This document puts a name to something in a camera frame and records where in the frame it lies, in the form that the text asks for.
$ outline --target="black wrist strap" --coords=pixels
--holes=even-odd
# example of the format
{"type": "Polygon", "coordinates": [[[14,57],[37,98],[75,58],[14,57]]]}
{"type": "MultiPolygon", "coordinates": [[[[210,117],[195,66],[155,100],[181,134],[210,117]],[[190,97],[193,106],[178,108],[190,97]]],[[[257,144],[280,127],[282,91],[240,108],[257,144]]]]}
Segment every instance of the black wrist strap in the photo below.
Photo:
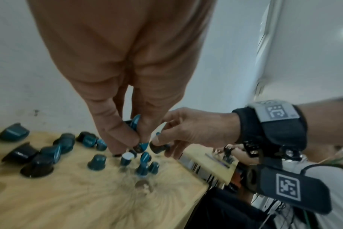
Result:
{"type": "Polygon", "coordinates": [[[240,119],[240,136],[236,143],[253,141],[268,150],[278,150],[281,146],[295,146],[304,150],[307,145],[307,123],[301,110],[293,106],[300,118],[261,123],[253,108],[236,109],[240,119]]]}

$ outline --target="white t-shirt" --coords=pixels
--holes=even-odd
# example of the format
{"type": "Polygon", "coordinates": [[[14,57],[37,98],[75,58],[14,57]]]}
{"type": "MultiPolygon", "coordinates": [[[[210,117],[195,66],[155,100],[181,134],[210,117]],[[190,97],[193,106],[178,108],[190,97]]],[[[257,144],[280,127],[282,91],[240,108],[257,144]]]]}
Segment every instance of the white t-shirt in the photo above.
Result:
{"type": "MultiPolygon", "coordinates": [[[[299,174],[301,170],[315,163],[283,162],[286,171],[299,174]]],[[[306,170],[306,176],[320,179],[330,189],[332,211],[327,215],[315,214],[321,229],[343,229],[343,169],[330,166],[316,166],[306,170]]],[[[274,204],[273,211],[279,205],[274,204]]],[[[277,229],[309,229],[297,217],[293,216],[293,209],[287,205],[274,222],[277,229]]]]}

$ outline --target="wooden table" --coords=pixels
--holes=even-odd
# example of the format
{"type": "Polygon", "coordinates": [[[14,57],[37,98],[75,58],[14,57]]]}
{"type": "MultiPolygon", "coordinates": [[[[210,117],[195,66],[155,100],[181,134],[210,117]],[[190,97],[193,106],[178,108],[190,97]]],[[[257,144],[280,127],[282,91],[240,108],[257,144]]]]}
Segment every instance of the wooden table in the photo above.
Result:
{"type": "Polygon", "coordinates": [[[87,149],[80,143],[43,178],[25,178],[19,173],[22,166],[1,163],[23,142],[40,149],[59,136],[31,132],[22,142],[0,142],[0,229],[184,228],[208,188],[163,155],[150,153],[152,161],[160,164],[159,173],[142,179],[134,173],[139,158],[122,169],[120,158],[109,151],[87,149]],[[106,167],[91,171],[86,164],[98,153],[107,156],[106,167]]]}
{"type": "Polygon", "coordinates": [[[220,183],[219,186],[222,186],[223,184],[229,184],[237,167],[238,160],[234,158],[230,168],[226,168],[205,155],[206,153],[211,153],[212,150],[213,148],[192,144],[185,149],[183,155],[190,158],[193,162],[218,179],[220,183]]]}

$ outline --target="metal bolt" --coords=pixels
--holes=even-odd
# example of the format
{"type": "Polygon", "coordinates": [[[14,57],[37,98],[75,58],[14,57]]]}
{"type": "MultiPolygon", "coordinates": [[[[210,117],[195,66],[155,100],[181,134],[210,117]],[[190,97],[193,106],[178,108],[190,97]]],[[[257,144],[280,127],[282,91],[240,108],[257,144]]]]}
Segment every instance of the metal bolt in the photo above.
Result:
{"type": "Polygon", "coordinates": [[[287,149],[287,150],[286,150],[286,155],[289,156],[289,157],[293,157],[294,154],[293,154],[293,151],[292,151],[292,150],[287,149]]]}

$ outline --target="wrist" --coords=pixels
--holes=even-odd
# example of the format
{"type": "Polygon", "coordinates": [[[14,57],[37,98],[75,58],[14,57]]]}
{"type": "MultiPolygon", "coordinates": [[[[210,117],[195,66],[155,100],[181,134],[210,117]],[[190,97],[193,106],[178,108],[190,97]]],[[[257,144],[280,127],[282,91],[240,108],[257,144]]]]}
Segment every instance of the wrist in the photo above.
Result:
{"type": "Polygon", "coordinates": [[[235,143],[240,135],[240,120],[236,113],[221,114],[223,141],[225,145],[235,143]]]}

